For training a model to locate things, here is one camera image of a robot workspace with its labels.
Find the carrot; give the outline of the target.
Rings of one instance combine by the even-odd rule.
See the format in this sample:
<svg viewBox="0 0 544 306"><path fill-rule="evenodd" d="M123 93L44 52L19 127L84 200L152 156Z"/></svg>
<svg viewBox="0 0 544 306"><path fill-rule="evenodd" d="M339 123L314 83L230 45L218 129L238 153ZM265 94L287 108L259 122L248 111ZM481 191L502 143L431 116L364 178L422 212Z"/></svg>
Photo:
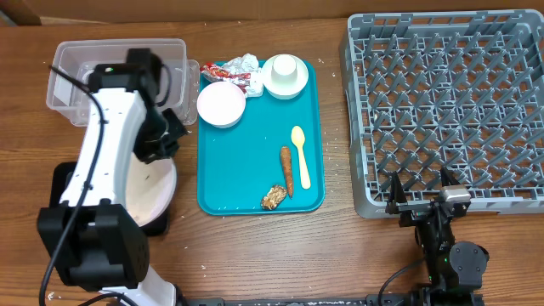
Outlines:
<svg viewBox="0 0 544 306"><path fill-rule="evenodd" d="M294 192L294 181L292 176L292 156L291 151L287 146L282 146L280 149L280 162L286 182L287 194L290 198L292 198Z"/></svg>

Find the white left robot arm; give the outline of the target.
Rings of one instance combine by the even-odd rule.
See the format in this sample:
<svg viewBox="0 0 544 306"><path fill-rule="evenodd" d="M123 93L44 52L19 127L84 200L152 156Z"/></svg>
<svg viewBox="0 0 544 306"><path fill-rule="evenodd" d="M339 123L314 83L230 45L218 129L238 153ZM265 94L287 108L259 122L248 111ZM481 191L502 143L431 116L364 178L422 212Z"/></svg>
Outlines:
<svg viewBox="0 0 544 306"><path fill-rule="evenodd" d="M90 99L78 160L56 204L44 207L37 230L50 260L44 281L57 273L66 286L92 292L95 301L126 305L183 305L180 289L150 265L147 235L127 208L129 169L144 201L166 208L177 183L173 157L187 131L161 92L162 60L131 48L119 64L96 65L79 89Z"/></svg>

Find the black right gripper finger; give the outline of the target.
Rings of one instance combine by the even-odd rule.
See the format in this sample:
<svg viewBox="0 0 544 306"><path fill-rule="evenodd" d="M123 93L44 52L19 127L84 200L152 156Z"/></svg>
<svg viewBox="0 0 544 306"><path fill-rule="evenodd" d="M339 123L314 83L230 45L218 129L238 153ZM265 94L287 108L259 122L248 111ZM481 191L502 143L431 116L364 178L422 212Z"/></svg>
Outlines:
<svg viewBox="0 0 544 306"><path fill-rule="evenodd" d="M393 172L390 175L390 193L388 202L391 204L401 204L405 205L407 203L407 199L405 196L405 191L402 187L402 183L400 182L400 177L397 172Z"/></svg>
<svg viewBox="0 0 544 306"><path fill-rule="evenodd" d="M443 166L440 169L440 179L443 187L460 184L460 182L455 178L454 173L446 166Z"/></svg>

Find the pink plate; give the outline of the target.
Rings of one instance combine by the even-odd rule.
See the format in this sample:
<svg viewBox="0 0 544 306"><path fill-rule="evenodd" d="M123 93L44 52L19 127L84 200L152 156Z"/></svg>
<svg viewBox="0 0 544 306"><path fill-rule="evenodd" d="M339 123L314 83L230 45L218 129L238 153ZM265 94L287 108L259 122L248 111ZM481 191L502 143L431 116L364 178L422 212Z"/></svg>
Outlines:
<svg viewBox="0 0 544 306"><path fill-rule="evenodd" d="M131 155L126 188L126 209L140 227L159 218L168 208L177 186L173 159L145 164Z"/></svg>

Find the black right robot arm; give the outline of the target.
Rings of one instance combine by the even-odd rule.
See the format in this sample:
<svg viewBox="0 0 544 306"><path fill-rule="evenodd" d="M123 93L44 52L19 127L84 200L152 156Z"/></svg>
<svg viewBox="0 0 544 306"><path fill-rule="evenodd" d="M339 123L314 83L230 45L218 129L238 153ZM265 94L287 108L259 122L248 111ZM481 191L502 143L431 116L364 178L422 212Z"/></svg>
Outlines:
<svg viewBox="0 0 544 306"><path fill-rule="evenodd" d="M397 173L390 175L390 193L385 212L399 215L401 227L415 229L416 243L423 257L391 275L377 294L379 305L484 306L476 291L483 285L483 274L490 255L485 248L469 241L457 242L451 228L455 218L467 214L471 204L468 189L447 167L440 169L442 188L428 203L410 205ZM420 264L428 271L428 284L407 294L385 294L398 276Z"/></svg>

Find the brown food lump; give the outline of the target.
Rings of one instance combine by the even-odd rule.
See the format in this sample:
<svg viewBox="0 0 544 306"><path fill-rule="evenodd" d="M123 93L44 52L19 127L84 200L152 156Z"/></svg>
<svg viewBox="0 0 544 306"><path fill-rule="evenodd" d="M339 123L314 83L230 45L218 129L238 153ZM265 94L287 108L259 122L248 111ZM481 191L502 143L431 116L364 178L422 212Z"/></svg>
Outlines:
<svg viewBox="0 0 544 306"><path fill-rule="evenodd" d="M274 185L267 195L261 200L261 208L264 210L275 210L287 197L287 189L281 185Z"/></svg>

